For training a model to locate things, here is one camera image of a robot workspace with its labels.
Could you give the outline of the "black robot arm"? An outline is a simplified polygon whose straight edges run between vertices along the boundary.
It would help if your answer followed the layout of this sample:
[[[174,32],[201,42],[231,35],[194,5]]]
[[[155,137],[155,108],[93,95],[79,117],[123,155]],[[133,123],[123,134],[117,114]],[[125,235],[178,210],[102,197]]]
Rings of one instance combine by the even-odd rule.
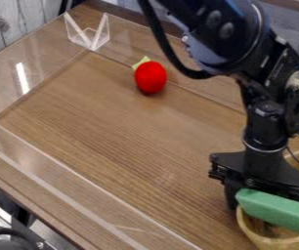
[[[182,42],[198,65],[175,56],[149,0],[138,0],[166,58],[193,79],[225,75],[235,80],[246,111],[245,149],[209,156],[209,177],[221,181],[226,204],[250,188],[299,201],[299,170],[282,156],[299,135],[299,53],[269,26],[257,0],[155,0],[183,32]]]

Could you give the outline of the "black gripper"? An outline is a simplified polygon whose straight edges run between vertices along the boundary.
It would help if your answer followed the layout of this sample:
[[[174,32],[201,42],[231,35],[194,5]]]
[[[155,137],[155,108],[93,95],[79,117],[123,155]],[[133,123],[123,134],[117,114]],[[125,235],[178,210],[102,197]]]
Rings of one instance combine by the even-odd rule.
[[[209,156],[209,177],[223,185],[226,205],[238,205],[235,193],[254,189],[299,201],[299,169],[279,152],[257,153],[250,150],[213,153]]]

